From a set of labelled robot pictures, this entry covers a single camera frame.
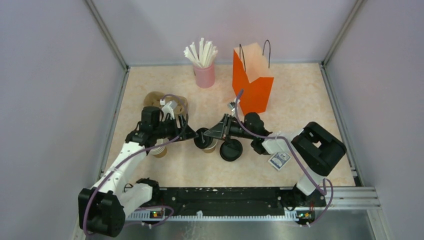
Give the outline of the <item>single black cup lid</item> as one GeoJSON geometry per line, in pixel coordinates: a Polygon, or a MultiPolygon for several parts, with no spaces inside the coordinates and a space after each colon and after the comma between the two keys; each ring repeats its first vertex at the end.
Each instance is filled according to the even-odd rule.
{"type": "Polygon", "coordinates": [[[195,146],[201,150],[208,148],[213,143],[212,137],[204,135],[207,130],[206,127],[199,128],[196,131],[197,137],[193,139],[195,146]]]}

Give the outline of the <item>single brown paper cup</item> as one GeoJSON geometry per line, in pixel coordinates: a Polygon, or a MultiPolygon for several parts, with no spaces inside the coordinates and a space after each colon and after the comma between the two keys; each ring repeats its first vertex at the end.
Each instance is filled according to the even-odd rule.
{"type": "Polygon", "coordinates": [[[210,153],[214,152],[215,149],[216,149],[217,143],[218,143],[218,141],[216,139],[214,139],[212,141],[212,143],[208,147],[206,147],[206,148],[203,149],[203,152],[204,153],[207,153],[207,154],[210,154],[210,153]]]}

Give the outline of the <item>stack of black cup lids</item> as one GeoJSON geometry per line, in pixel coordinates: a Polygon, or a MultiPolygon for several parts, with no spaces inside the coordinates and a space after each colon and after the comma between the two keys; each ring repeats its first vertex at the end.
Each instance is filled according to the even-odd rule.
{"type": "Polygon", "coordinates": [[[237,160],[243,153],[243,145],[237,139],[229,139],[224,141],[219,149],[221,158],[227,162],[237,160]]]}

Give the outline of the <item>stack of brown paper cups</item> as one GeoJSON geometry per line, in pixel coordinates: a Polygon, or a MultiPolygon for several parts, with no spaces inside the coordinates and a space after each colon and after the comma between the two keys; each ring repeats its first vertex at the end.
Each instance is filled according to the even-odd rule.
{"type": "Polygon", "coordinates": [[[167,143],[164,139],[158,139],[154,148],[149,151],[149,154],[155,158],[163,158],[167,154],[167,146],[163,145],[167,143]]]}

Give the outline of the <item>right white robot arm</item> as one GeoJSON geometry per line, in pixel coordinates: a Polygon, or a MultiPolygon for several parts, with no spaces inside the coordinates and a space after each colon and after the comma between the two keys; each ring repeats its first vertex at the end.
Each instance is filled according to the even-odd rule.
{"type": "Polygon", "coordinates": [[[204,136],[227,144],[236,138],[250,139],[251,147],[259,155],[288,154],[303,171],[293,192],[293,200],[299,206],[307,206],[314,198],[314,191],[327,194],[327,177],[347,152],[344,143],[314,121],[297,135],[286,135],[266,130],[255,112],[246,114],[243,121],[225,114],[204,136]]]}

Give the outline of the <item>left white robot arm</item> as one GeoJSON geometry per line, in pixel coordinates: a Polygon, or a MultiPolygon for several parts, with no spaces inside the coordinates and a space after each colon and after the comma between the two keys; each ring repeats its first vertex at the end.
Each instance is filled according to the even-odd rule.
{"type": "Polygon", "coordinates": [[[86,236],[116,237],[136,208],[143,204],[154,207],[160,202],[159,191],[147,183],[136,183],[127,192],[124,187],[152,150],[197,137],[189,127],[188,114],[172,118],[171,113],[155,106],[144,107],[140,121],[126,136],[109,169],[92,187],[79,192],[78,221],[86,236]]]}

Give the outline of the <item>brown pulp cup carrier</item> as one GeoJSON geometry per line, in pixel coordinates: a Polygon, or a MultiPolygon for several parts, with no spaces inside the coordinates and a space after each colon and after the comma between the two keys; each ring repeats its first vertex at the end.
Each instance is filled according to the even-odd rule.
{"type": "MultiPolygon", "coordinates": [[[[160,91],[151,91],[149,92],[144,100],[143,100],[143,106],[144,107],[158,107],[161,108],[163,105],[161,105],[161,99],[164,97],[165,93],[160,91]]],[[[180,101],[174,97],[174,96],[166,96],[164,98],[164,102],[167,104],[168,102],[175,101],[177,103],[177,106],[173,110],[175,116],[186,116],[186,110],[183,106],[186,106],[186,109],[189,109],[188,100],[184,96],[177,95],[177,97],[180,99],[180,101]]]]}

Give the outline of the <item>pink straw holder cup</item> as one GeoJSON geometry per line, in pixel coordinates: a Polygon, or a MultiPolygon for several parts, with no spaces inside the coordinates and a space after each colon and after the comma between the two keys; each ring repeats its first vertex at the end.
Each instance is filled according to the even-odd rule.
{"type": "Polygon", "coordinates": [[[215,84],[215,64],[212,63],[206,68],[193,66],[193,73],[195,77],[195,83],[202,89],[207,89],[215,84]]]}

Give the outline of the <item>blue playing card box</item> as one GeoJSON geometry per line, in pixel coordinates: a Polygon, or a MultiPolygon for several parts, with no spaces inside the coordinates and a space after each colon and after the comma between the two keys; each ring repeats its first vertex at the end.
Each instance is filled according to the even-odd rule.
{"type": "Polygon", "coordinates": [[[277,171],[280,171],[285,164],[292,158],[287,152],[277,152],[268,159],[268,163],[277,171]]]}

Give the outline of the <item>orange paper bag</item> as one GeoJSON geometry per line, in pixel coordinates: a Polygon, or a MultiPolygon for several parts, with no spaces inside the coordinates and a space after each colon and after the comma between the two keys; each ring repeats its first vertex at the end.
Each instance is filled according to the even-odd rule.
{"type": "Polygon", "coordinates": [[[255,42],[233,49],[232,88],[236,95],[243,91],[239,105],[243,114],[264,113],[270,98],[274,76],[270,70],[271,43],[255,42]]]}

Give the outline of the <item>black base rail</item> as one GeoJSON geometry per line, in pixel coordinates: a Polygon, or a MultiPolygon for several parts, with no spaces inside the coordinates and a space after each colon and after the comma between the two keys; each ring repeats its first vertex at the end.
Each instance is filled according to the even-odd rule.
{"type": "Polygon", "coordinates": [[[153,193],[155,204],[174,209],[174,216],[265,217],[289,212],[279,187],[167,187],[153,193]]]}

